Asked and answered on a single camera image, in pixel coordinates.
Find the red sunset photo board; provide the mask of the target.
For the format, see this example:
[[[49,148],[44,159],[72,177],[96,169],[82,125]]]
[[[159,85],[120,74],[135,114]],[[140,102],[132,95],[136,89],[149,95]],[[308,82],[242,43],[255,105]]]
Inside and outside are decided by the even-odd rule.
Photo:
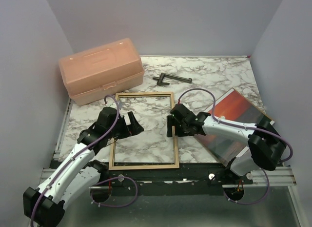
[[[258,107],[251,103],[247,98],[241,95],[234,88],[228,90],[224,95],[216,100],[214,109],[216,117],[224,120],[230,120],[237,123],[259,123],[266,119],[271,125],[275,123]],[[226,166],[235,156],[244,153],[248,148],[231,139],[215,135],[196,135],[195,138],[212,154],[212,156],[221,164]]]

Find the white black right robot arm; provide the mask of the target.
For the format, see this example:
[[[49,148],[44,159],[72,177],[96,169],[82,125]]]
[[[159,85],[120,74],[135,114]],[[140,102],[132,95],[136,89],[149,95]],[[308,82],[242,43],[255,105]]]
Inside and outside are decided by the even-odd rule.
[[[213,113],[194,114],[185,105],[178,103],[167,115],[166,121],[168,138],[196,135],[222,136],[248,147],[248,151],[243,155],[233,156],[225,169],[213,177],[213,181],[235,184],[250,171],[260,168],[274,171],[281,163],[281,156],[287,146],[265,118],[257,124],[234,122],[223,120]]]

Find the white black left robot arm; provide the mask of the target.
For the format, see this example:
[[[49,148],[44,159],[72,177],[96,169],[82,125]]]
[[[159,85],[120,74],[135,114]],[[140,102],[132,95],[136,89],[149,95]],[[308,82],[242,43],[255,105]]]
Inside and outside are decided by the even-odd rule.
[[[23,194],[23,210],[31,226],[56,227],[71,202],[91,186],[107,185],[107,192],[112,192],[115,178],[110,177],[108,167],[94,157],[111,139],[125,139],[144,131],[134,114],[127,114],[130,124],[119,110],[103,108],[98,119],[80,132],[74,148],[58,168],[37,188],[27,188]]]

